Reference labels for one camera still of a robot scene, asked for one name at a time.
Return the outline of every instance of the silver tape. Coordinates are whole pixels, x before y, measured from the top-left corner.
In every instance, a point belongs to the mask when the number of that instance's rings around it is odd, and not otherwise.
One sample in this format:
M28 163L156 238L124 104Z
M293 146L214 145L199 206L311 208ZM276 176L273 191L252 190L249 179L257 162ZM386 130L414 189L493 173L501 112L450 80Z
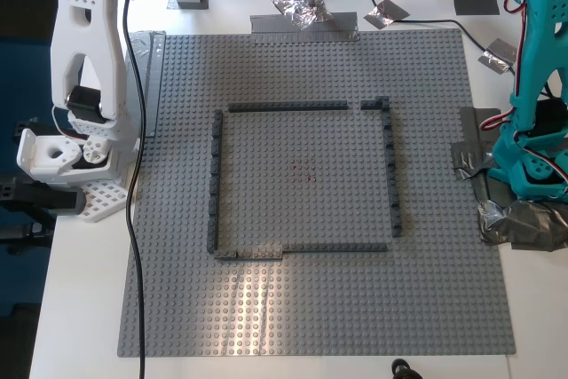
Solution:
M481 238L487 244L510 242L513 249L553 251L568 247L568 206L513 201L502 209L490 200L477 206Z
M480 63L491 68L499 75L509 71L516 60L517 48L503 42L501 39L495 39L478 59Z
M292 24L303 30L314 22L331 20L333 16L327 11L323 0L315 0L310 6L308 0L271 0L280 13L290 19Z
M388 27L394 21L403 20L410 14L390 0L383 0L370 13L365 20L379 30Z

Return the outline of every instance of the gray pad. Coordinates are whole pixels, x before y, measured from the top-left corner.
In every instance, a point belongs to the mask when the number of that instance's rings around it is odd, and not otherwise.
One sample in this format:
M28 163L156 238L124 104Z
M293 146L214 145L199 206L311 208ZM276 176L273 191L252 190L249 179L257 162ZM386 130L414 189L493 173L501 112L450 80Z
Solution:
M368 134L371 140L379 138L370 131L372 123L365 124L370 116L364 115L378 112L359 107L361 100L376 96L390 100L402 222L401 235L388 243L388 252L289 253L281 261L254 262L222 261L207 253L216 109L225 115L228 105L238 102L350 102L348 112L331 113L352 116L351 121L337 119L329 140L344 141L335 151L344 162L349 159L360 167L364 173L358 176L369 177L371 185L364 193L359 183L349 190L352 177L347 183L346 176L329 175L329 208L303 201L310 209L337 211L337 222L334 217L329 224L333 232L346 217L342 212L357 213L354 206L371 204L361 212L375 211L384 220L383 206L377 204L387 200L386 194L378 194L383 191L384 169L374 166L380 149L364 142ZM362 33L356 43L254 44L250 36L168 37L157 134L147 142L136 207L145 277L146 353L515 352L498 250L479 241L475 198L469 183L456 181L453 174L450 145L463 140L460 107L467 106L468 72L462 35L456 29ZM328 112L302 114L313 121ZM243 125L234 129L241 132ZM290 125L274 121L272 134L292 144L303 129L310 133L307 127ZM241 145L233 153L254 152L244 137L235 134L237 140ZM257 134L252 142L260 142ZM260 159L264 169L259 176L239 176L242 185L250 186L239 196L249 221L249 233L239 244L249 244L253 233L267 233L262 218L255 220L260 206L254 185L267 199L275 200L284 191L272 181L280 165L268 153ZM322 162L330 161L326 150L320 154ZM331 170L329 164L318 167ZM281 225L287 223L285 216L277 218ZM360 218L353 224L362 226ZM311 234L310 241L328 241L329 234L321 231ZM121 356L138 356L136 297L130 259Z
M456 15L499 15L497 0L454 0Z

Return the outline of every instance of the aluminum foil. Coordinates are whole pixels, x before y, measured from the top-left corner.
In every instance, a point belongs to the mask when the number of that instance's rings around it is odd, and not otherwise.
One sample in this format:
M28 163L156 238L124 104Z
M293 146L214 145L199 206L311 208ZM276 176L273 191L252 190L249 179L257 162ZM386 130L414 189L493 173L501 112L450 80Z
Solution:
M493 159L493 144L461 141L452 144L455 176L460 179L475 177L481 170L497 167Z
M513 249L554 251L568 247L568 206L513 201L502 209L490 200L477 206L481 238L487 244L510 242Z
M516 60L517 48L501 39L495 39L478 59L480 63L499 75L509 71Z
M383 0L365 16L365 20L382 30L393 22L403 20L408 16L410 14L394 2Z
M331 20L333 16L327 11L323 0L315 0L310 6L308 0L271 0L280 13L290 19L292 24L303 30L314 22Z

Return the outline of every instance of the screw hole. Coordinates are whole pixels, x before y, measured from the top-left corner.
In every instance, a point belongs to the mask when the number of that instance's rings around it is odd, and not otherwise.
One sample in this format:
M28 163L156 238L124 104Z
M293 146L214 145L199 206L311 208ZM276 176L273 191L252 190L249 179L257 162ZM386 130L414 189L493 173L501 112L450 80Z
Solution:
M62 154L63 154L63 152L61 152L60 150L57 150L57 149L56 149L56 150L50 152L50 153L49 153L49 156L50 156L52 159L57 159L57 158L58 158L60 155L62 155Z

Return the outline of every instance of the white table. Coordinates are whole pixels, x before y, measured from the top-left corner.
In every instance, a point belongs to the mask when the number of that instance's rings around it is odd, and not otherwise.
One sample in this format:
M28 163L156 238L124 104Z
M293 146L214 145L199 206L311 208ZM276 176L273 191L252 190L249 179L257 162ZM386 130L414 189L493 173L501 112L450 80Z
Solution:
M455 18L451 0L392 1L408 10L413 19ZM362 19L372 9L369 0L326 2L331 12L357 12L360 30L374 30ZM210 0L208 11L197 12L168 11L166 3L167 0L137 0L131 4L130 31L155 29L169 34L242 34L250 32L250 15L275 13L269 0ZM517 43L518 16L501 11L501 16L458 19L483 45L496 37ZM384 31L424 27L393 25ZM463 41L475 106L506 108L511 76L499 76L479 64L480 52L466 37ZM92 69L86 67L83 84L96 84L93 76ZM557 81L551 86L559 93ZM35 341L32 379L137 377L138 359L116 356L129 244L123 212L95 225L72 217L58 220ZM502 245L500 253L517 354L509 357L406 357L426 379L565 376L568 250L549 254L512 251L510 245ZM383 379L391 377L393 359L158 358L147 361L146 377Z

